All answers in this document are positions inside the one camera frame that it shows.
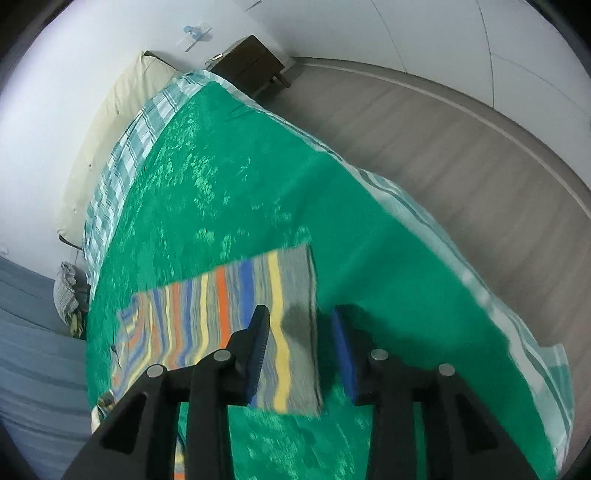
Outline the striped knitted sweater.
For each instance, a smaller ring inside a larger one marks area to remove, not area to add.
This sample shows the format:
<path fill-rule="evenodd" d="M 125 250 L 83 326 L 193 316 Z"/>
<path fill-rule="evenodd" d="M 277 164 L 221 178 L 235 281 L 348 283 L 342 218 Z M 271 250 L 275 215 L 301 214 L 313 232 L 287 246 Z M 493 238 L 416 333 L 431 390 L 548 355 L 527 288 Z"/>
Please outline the striped knitted sweater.
<path fill-rule="evenodd" d="M 117 313 L 110 392 L 120 400 L 152 364 L 197 364 L 249 326 L 256 306 L 270 311 L 270 334 L 249 405 L 278 414 L 322 409 L 317 359 L 317 278 L 307 244 L 219 266 L 137 292 Z"/>

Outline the blue-grey curtain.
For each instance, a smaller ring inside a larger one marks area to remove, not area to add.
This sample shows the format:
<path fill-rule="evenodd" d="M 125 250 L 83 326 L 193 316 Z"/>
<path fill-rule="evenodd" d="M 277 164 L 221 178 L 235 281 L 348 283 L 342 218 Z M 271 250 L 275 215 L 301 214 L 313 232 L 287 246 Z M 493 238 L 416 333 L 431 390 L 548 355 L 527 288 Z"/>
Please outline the blue-grey curtain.
<path fill-rule="evenodd" d="M 53 303 L 54 281 L 1 260 L 1 426 L 40 479 L 59 479 L 91 434 L 85 343 Z"/>

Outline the grey checked cloth pile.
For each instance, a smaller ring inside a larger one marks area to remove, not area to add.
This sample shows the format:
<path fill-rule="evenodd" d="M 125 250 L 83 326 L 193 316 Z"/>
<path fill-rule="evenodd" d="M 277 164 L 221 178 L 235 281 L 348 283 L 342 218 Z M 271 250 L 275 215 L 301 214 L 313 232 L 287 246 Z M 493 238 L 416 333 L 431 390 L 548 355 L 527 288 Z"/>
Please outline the grey checked cloth pile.
<path fill-rule="evenodd" d="M 69 262 L 62 262 L 53 286 L 53 302 L 69 334 L 86 339 L 90 287 L 84 273 Z"/>

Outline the cream padded headboard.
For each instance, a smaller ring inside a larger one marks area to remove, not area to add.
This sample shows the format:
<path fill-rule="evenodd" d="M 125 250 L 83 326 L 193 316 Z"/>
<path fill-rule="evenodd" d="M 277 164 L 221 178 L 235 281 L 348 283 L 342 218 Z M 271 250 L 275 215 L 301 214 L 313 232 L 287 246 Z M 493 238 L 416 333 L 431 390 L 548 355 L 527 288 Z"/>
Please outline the cream padded headboard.
<path fill-rule="evenodd" d="M 86 208 L 114 145 L 146 101 L 178 74 L 145 51 L 114 82 L 93 118 L 65 185 L 56 227 L 62 243 L 82 248 Z"/>

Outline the white wardrobe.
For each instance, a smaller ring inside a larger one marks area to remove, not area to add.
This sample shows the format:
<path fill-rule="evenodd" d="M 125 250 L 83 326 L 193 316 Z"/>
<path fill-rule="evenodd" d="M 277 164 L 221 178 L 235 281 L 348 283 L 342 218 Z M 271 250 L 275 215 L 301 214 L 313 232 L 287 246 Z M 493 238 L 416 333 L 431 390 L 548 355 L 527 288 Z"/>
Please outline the white wardrobe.
<path fill-rule="evenodd" d="M 298 52 L 388 66 L 465 93 L 564 157 L 590 152 L 590 78 L 525 1 L 300 1 Z"/>

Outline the dark wooden nightstand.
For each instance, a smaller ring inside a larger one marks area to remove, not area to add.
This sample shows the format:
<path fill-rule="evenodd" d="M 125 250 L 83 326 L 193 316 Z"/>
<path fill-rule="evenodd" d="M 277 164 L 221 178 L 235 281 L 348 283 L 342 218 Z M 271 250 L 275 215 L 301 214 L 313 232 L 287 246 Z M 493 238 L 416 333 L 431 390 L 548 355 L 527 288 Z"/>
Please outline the dark wooden nightstand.
<path fill-rule="evenodd" d="M 213 57 L 207 70 L 252 98 L 270 84 L 279 83 L 283 88 L 290 88 L 290 81 L 283 75 L 283 63 L 255 35 L 245 37 Z"/>

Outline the white wall socket plate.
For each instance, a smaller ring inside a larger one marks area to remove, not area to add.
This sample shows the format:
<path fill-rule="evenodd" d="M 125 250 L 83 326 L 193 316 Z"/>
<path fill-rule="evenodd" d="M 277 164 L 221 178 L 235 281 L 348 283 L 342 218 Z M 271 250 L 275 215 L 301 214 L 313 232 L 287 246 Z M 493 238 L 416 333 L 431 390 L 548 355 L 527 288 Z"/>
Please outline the white wall socket plate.
<path fill-rule="evenodd" d="M 183 36 L 177 42 L 177 47 L 182 52 L 188 52 L 196 43 L 208 41 L 211 38 L 211 30 L 211 25 L 204 22 L 196 26 L 185 25 L 182 30 Z"/>

